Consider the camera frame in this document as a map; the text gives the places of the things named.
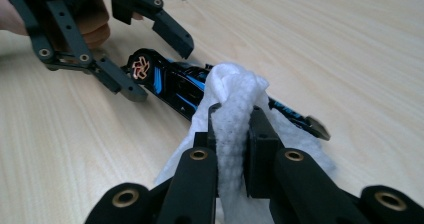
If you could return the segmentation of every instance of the light wood surface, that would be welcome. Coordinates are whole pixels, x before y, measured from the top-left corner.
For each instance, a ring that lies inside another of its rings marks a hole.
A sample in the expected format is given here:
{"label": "light wood surface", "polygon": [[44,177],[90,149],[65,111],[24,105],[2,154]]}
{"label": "light wood surface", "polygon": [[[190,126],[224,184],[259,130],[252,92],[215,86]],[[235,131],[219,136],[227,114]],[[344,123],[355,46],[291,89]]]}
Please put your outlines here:
{"label": "light wood surface", "polygon": [[[239,63],[326,125],[339,187],[387,185],[424,205],[424,0],[164,1],[195,40],[189,61]],[[115,63],[142,47],[179,60],[151,21],[110,24]],[[0,222],[83,223],[113,186],[152,188],[189,126],[153,95],[133,103],[48,71],[27,37],[1,31]]]}

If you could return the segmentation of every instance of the black metal bracket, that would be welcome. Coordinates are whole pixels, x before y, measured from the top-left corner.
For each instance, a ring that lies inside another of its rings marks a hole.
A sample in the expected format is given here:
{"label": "black metal bracket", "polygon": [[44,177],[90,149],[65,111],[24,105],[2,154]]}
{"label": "black metal bracket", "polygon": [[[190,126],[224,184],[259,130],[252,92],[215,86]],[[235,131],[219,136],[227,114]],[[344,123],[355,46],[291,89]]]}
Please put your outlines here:
{"label": "black metal bracket", "polygon": [[[30,36],[34,53],[49,70],[67,69],[94,75],[110,91],[122,92],[132,101],[143,101],[145,90],[136,85],[116,65],[107,59],[95,60],[75,24],[73,14],[87,0],[9,0],[22,17]],[[113,16],[131,24],[134,12],[154,21],[153,30],[183,58],[193,51],[194,43],[166,11],[163,0],[111,0]],[[43,21],[52,19],[68,44],[70,52],[57,51],[48,37]]]}
{"label": "black metal bracket", "polygon": [[[122,184],[108,191],[86,224],[214,223],[217,157],[211,113],[209,130],[195,135],[175,176],[151,191]],[[275,223],[403,224],[422,223],[424,209],[386,186],[370,186],[357,198],[326,175],[301,150],[285,148],[262,109],[255,107],[246,143],[244,179],[247,195],[270,200]]]}

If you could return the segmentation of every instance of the table surface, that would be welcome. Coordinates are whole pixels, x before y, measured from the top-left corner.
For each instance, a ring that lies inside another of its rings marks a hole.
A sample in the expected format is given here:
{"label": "table surface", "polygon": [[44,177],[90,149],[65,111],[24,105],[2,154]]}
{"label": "table surface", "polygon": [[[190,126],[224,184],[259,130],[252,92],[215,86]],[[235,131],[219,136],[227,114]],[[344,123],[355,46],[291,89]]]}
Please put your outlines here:
{"label": "table surface", "polygon": [[[195,41],[190,62],[236,62],[270,96],[324,123],[336,184],[382,184],[424,205],[424,0],[164,0]],[[110,21],[117,64],[147,47],[179,60],[148,19]],[[0,32],[2,223],[83,223],[110,188],[154,179],[190,122],[80,72],[48,71]]]}

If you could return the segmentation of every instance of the white tissue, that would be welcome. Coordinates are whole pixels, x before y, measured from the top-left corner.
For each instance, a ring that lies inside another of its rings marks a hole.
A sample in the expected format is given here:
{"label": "white tissue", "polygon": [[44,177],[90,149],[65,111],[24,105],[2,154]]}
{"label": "white tissue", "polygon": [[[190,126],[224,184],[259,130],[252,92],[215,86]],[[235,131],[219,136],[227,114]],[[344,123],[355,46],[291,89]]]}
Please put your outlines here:
{"label": "white tissue", "polygon": [[221,108],[212,114],[217,140],[218,192],[223,209],[220,210],[218,202],[217,220],[224,223],[223,211],[227,224],[273,223],[269,200],[247,198],[242,179],[244,143],[254,105],[262,108],[286,147],[309,153],[326,172],[334,165],[322,152],[315,137],[295,127],[278,111],[269,110],[267,87],[268,82],[264,78],[237,64],[215,66],[206,79],[204,97],[192,118],[188,135],[166,163],[156,184],[174,175],[182,153],[193,146],[195,132],[208,131],[209,107],[221,103]]}

